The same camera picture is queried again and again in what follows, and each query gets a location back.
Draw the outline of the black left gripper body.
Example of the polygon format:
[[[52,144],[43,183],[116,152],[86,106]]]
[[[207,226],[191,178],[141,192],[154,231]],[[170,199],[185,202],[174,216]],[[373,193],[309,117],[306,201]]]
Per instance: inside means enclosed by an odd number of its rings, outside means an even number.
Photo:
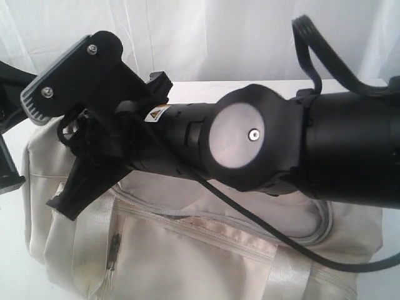
[[[1,131],[8,131],[28,118],[20,94],[35,77],[1,61]]]

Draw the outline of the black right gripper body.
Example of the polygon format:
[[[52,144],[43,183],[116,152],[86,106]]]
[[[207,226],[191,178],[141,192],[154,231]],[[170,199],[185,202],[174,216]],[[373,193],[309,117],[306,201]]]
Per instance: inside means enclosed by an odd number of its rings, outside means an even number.
[[[123,62],[86,92],[57,126],[59,140],[75,155],[73,175],[126,175],[131,169],[135,117],[166,104],[173,84],[165,72],[143,81]]]

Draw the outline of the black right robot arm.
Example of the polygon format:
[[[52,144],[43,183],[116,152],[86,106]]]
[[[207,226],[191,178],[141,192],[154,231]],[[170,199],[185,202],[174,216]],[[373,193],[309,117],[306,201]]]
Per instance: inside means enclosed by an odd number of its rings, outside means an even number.
[[[399,89],[378,97],[342,92],[284,99],[250,84],[214,104],[168,106],[165,72],[140,79],[125,64],[61,64],[54,91],[60,141],[76,160],[48,204],[76,219],[131,171],[237,191],[384,208],[399,207]]]

